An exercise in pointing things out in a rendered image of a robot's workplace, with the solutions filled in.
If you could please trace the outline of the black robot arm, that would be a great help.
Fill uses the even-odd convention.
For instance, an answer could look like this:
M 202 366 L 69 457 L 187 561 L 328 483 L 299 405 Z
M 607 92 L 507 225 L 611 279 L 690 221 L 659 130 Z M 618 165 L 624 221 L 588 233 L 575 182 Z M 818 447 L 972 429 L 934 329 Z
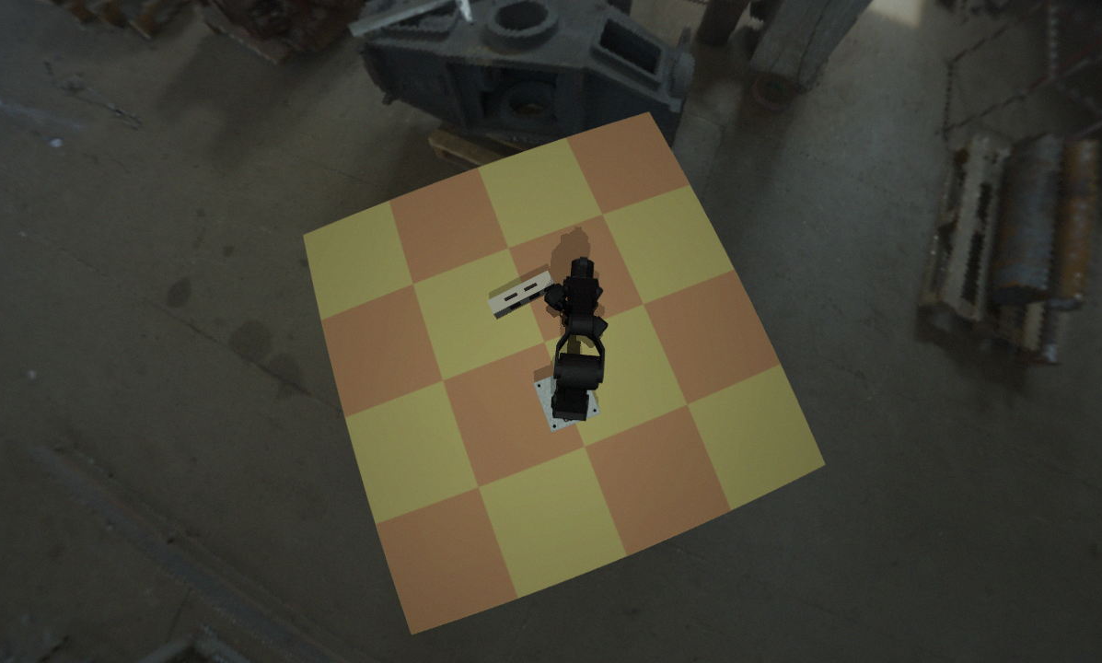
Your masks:
M 588 411 L 588 390 L 597 390 L 604 383 L 605 347 L 597 335 L 597 316 L 593 309 L 604 293 L 594 275 L 594 262 L 580 256 L 572 260 L 571 276 L 563 280 L 563 296 L 568 297 L 568 332 L 557 343 L 553 380 L 558 393 L 551 396 L 553 419 L 585 421 Z M 596 355 L 560 354 L 571 335 L 591 336 L 596 345 Z

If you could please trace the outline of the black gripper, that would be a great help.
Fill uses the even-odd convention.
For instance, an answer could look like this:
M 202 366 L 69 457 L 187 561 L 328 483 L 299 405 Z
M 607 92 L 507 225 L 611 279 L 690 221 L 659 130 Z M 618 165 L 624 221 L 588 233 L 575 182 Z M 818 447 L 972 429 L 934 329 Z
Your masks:
M 545 294 L 545 303 L 553 309 L 563 309 L 563 314 L 566 314 L 568 318 L 569 314 L 572 314 L 572 311 L 568 308 L 568 298 L 563 296 L 563 286 L 560 285 L 560 283 L 555 283 L 553 289 L 548 290 L 548 293 Z M 597 316 L 597 335 L 599 336 L 601 334 L 604 334 L 604 330 L 607 329 L 607 327 L 606 320 L 601 319 Z

